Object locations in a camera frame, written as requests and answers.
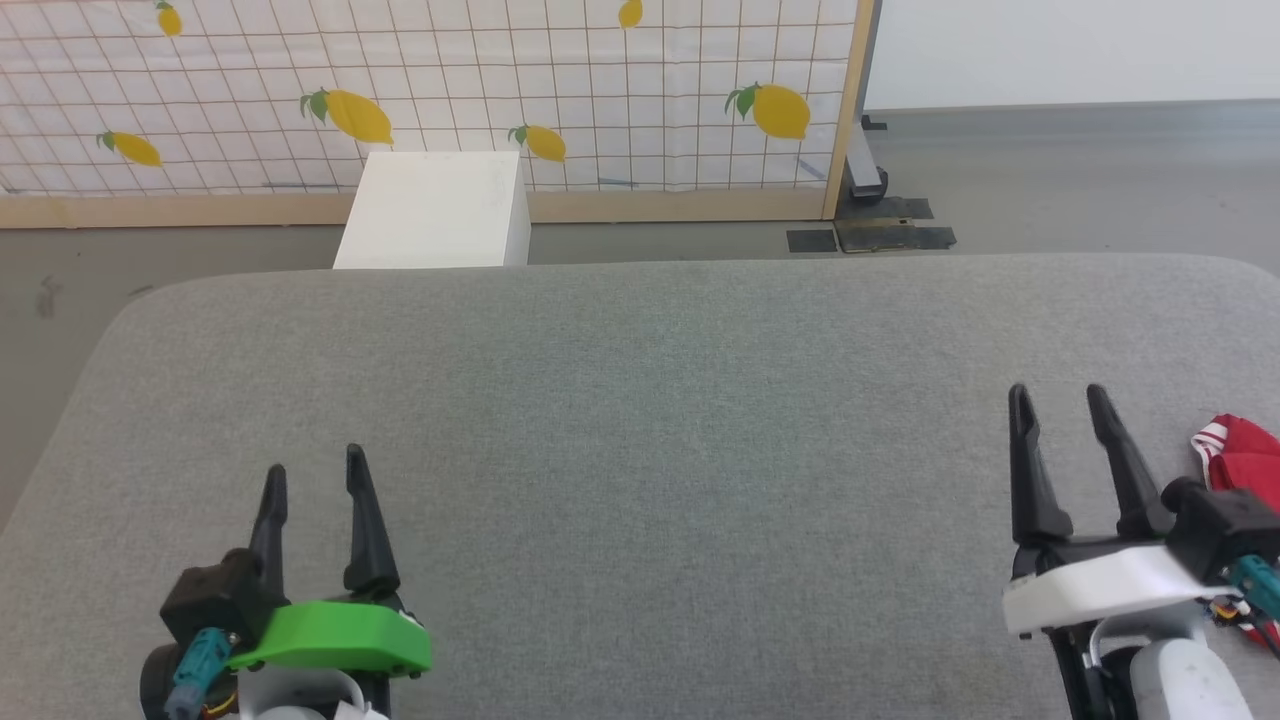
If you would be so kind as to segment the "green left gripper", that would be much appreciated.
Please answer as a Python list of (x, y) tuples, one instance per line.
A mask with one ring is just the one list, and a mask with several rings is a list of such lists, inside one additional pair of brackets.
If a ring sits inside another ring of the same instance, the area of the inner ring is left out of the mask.
[[(274, 609), (259, 642), (237, 650), (227, 667), (334, 669), (375, 676), (415, 676), (433, 667), (433, 642), (397, 594), (401, 575), (364, 448), (346, 448), (346, 489), (352, 501), (349, 561), (343, 573), (352, 597), (376, 602), (315, 600)], [(262, 487), (250, 537), (259, 582), (285, 597), (283, 528), (288, 519), (287, 473), (273, 464)]]

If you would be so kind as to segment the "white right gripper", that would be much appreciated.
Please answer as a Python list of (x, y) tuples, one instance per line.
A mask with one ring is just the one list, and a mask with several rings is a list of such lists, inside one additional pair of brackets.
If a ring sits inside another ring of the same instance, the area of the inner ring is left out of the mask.
[[(1120, 512), (1117, 536), (1162, 539), (1175, 519), (1162, 505), (1142, 452), (1103, 386), (1087, 386), (1085, 397), (1094, 437), (1108, 460)], [(1197, 579), (1161, 542), (1069, 539), (1073, 520), (1053, 492), (1041, 452), (1041, 424), (1021, 383), (1007, 393), (1007, 419), (1011, 532), (1019, 544), (1002, 594), (1007, 632), (1202, 638), (1206, 605), (1235, 600), (1238, 591)]]

